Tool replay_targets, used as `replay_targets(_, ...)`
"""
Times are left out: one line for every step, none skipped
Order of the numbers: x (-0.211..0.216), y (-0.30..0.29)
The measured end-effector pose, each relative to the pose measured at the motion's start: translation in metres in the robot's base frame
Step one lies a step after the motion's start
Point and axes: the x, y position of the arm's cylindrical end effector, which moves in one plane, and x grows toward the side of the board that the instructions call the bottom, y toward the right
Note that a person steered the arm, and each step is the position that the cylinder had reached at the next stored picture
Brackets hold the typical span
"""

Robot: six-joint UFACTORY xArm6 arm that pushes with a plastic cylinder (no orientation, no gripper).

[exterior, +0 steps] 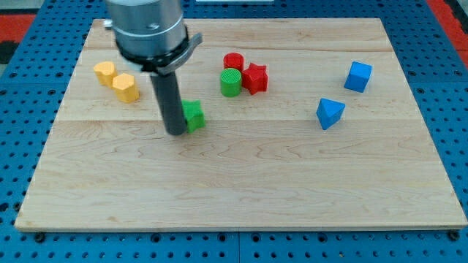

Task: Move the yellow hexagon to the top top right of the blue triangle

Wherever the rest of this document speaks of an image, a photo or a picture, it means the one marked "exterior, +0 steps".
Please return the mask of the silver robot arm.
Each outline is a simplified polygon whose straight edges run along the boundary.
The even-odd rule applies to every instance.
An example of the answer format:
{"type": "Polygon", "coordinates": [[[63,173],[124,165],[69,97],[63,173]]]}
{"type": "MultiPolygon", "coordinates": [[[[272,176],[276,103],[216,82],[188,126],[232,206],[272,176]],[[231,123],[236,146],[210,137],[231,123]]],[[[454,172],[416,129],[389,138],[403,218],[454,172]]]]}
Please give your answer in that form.
{"type": "Polygon", "coordinates": [[[148,72],[165,130],[171,135],[187,131],[176,70],[203,42],[189,35],[179,0],[106,0],[120,54],[148,72]]]}

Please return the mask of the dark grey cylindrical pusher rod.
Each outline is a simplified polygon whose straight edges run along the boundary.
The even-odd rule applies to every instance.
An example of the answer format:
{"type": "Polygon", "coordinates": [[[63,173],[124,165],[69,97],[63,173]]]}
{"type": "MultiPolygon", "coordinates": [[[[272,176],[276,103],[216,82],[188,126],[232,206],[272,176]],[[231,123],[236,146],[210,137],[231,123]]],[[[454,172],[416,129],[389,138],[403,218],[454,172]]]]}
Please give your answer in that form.
{"type": "Polygon", "coordinates": [[[150,75],[165,130],[171,135],[186,132],[187,124],[175,72],[150,75]]]}

